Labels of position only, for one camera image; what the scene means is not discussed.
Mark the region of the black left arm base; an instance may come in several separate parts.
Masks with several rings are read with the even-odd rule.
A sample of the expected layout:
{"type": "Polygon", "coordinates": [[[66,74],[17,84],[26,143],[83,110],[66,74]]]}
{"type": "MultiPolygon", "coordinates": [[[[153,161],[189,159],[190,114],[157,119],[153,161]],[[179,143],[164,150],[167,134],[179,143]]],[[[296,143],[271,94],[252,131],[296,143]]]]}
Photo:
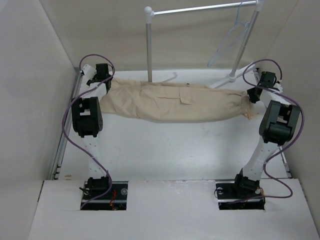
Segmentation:
{"type": "Polygon", "coordinates": [[[113,181],[109,177],[90,177],[83,187],[80,210],[82,211],[125,211],[129,183],[113,181]]]}

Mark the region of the beige trousers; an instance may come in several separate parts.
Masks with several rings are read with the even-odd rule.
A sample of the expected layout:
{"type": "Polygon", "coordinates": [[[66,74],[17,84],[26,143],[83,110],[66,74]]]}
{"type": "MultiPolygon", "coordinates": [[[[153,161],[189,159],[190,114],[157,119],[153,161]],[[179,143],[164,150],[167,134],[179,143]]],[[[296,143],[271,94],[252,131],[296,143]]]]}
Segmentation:
{"type": "Polygon", "coordinates": [[[157,122],[216,122],[252,119],[254,105],[245,91],[204,84],[147,82],[114,78],[99,101],[103,113],[157,122]]]}

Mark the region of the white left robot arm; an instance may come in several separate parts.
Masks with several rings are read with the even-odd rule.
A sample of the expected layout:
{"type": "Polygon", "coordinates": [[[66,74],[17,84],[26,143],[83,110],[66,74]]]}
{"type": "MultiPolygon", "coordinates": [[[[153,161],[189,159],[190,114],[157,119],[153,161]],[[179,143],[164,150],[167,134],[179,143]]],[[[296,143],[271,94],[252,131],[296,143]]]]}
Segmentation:
{"type": "Polygon", "coordinates": [[[107,79],[109,65],[98,63],[95,67],[85,64],[81,70],[81,79],[84,86],[80,92],[84,93],[71,107],[73,130],[79,135],[84,144],[84,149],[90,153],[89,178],[81,188],[88,197],[98,196],[100,199],[108,199],[112,195],[112,186],[109,184],[107,169],[99,162],[101,158],[98,134],[103,130],[103,116],[100,108],[99,91],[107,92],[110,89],[109,81],[99,86],[107,79]]]}

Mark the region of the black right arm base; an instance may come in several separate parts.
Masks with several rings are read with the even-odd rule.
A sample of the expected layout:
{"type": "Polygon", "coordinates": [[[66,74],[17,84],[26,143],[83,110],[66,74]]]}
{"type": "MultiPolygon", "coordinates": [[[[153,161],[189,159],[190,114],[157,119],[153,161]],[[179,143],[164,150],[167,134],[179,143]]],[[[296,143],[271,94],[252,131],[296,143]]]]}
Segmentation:
{"type": "Polygon", "coordinates": [[[264,210],[265,197],[259,181],[249,180],[240,173],[234,180],[215,183],[214,196],[220,210],[264,210]]]}

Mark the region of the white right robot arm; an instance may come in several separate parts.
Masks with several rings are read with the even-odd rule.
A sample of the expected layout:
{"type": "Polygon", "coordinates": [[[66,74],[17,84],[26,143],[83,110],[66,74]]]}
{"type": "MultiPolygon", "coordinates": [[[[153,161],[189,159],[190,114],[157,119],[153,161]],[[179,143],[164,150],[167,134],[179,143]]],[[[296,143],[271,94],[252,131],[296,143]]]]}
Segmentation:
{"type": "Polygon", "coordinates": [[[282,91],[276,74],[268,71],[261,74],[256,87],[247,91],[250,102],[263,102],[266,111],[259,126],[257,147],[248,163],[236,175],[232,185],[231,190],[238,198],[256,195],[267,162],[294,136],[299,116],[302,114],[301,107],[297,103],[290,103],[281,95],[282,91]]]}

